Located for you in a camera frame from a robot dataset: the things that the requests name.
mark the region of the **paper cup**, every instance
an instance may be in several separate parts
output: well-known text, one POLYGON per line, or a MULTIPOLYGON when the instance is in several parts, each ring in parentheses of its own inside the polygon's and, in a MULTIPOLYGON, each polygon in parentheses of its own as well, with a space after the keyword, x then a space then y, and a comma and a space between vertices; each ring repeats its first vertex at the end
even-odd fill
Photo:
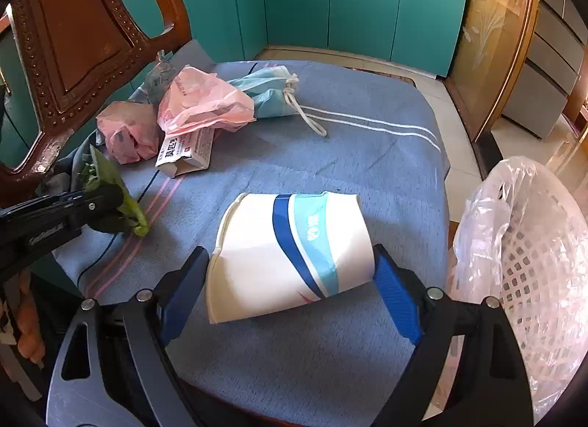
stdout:
POLYGON ((207 272, 211 323, 290 309, 374 274, 357 195, 249 195, 229 206, 207 272))

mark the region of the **white plastic basket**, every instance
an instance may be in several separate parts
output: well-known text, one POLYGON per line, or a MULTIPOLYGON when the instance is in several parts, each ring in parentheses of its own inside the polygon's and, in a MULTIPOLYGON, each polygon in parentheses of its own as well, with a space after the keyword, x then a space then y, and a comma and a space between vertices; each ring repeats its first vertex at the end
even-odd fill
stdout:
MULTIPOLYGON (((571 194, 542 165, 501 161, 466 202, 453 242, 452 299, 501 300, 521 349, 537 422, 588 349, 588 226, 571 194)), ((445 404, 459 361, 448 354, 436 403, 445 404)))

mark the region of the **blue tablecloth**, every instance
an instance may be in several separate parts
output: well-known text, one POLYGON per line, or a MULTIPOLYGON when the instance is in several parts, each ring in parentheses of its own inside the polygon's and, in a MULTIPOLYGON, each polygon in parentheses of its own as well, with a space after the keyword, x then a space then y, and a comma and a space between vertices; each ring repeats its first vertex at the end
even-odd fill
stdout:
MULTIPOLYGON (((299 75, 299 103, 430 129, 426 140, 321 121, 321 138, 298 116, 259 120, 214 142, 211 166, 169 180, 154 159, 125 165, 130 192, 155 221, 143 240, 85 229, 56 253, 80 288, 100 303, 127 300, 181 267, 193 247, 212 252, 220 219, 239 193, 357 193, 372 243, 427 286, 446 274, 449 169, 432 109, 411 85, 304 61, 244 62, 212 68, 223 79, 266 64, 299 75)), ((363 125, 382 127, 373 122, 363 125)), ((239 407, 316 427, 367 427, 412 353, 373 283, 285 312, 210 325, 200 296, 168 347, 178 375, 239 407)))

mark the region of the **wooden chair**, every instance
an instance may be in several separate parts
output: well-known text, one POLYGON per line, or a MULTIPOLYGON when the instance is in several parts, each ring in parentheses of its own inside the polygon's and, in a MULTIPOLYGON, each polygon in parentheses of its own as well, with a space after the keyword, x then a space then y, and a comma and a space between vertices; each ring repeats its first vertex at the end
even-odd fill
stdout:
POLYGON ((12 0, 8 13, 39 135, 17 168, 0 164, 0 206, 29 199, 65 142, 115 90, 159 50, 177 50, 191 39, 182 0, 156 1, 165 28, 149 38, 121 0, 12 0))

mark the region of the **pink plastic bag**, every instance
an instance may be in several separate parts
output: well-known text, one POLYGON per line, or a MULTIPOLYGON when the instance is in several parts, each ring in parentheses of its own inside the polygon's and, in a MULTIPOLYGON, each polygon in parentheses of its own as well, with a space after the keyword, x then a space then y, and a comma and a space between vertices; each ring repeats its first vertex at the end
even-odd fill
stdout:
POLYGON ((254 101, 216 74, 186 65, 159 104, 158 123, 166 137, 199 128, 236 131, 254 118, 254 101))
POLYGON ((159 129, 152 105, 112 102, 96 117, 108 153, 121 163, 149 160, 158 153, 159 129))

